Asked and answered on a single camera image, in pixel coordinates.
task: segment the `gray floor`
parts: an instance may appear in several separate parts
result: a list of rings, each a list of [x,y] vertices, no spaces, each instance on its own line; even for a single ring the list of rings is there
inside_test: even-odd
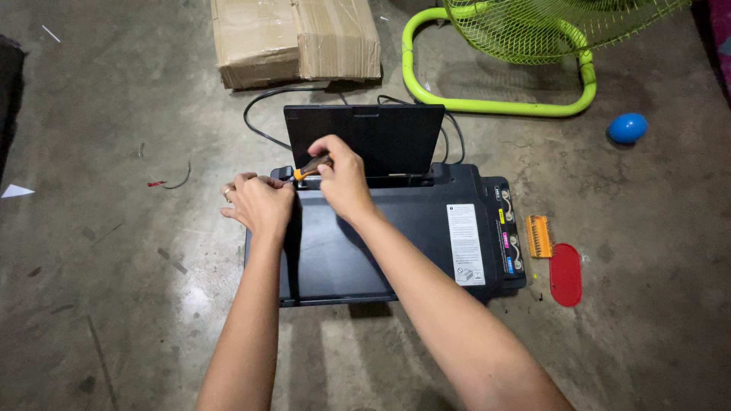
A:
[[[351,102],[408,98],[401,28],[422,5],[405,3],[371,2],[384,80]],[[1,188],[35,191],[0,200],[1,408],[192,408],[243,264],[244,231],[219,216],[218,187],[292,162],[243,124],[258,92],[219,84],[210,13],[206,0],[0,4],[0,31],[29,53]],[[580,116],[458,116],[466,162],[506,177],[518,217],[547,214],[584,260],[575,308],[550,297],[544,260],[489,308],[578,409],[725,408],[731,111],[689,12],[595,61],[599,92]],[[449,26],[417,38],[419,79],[449,97],[567,102],[572,65],[502,64]],[[286,136],[283,104],[336,101],[273,97],[251,119]],[[635,110],[649,133],[612,147],[609,121]],[[181,188],[145,185],[179,181],[187,161]],[[400,304],[389,309],[282,309],[273,409],[462,408]]]

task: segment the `blue ball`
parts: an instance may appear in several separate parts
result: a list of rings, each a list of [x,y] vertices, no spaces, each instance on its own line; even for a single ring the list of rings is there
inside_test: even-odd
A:
[[[639,113],[626,113],[612,121],[607,130],[617,143],[634,143],[647,132],[647,120]]]

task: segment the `red plastic lid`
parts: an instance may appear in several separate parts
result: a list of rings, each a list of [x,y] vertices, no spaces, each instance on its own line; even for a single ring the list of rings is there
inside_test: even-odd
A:
[[[581,258],[569,244],[556,244],[550,267],[550,293],[557,303],[573,307],[581,301]]]

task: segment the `white sticker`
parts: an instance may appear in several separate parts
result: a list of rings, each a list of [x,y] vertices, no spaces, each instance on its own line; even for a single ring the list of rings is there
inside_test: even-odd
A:
[[[459,285],[485,285],[474,204],[447,204],[452,264]]]

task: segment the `electric fan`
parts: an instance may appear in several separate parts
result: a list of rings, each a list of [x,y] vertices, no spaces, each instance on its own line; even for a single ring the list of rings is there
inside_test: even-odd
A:
[[[443,0],[416,14],[401,38],[401,69],[406,87],[418,100],[448,110],[525,116],[564,117],[584,110],[596,93],[591,48],[628,39],[691,0]],[[556,63],[573,55],[583,83],[579,100],[569,105],[448,99],[426,91],[414,76],[414,31],[430,20],[449,19],[467,42],[490,56],[516,64]]]

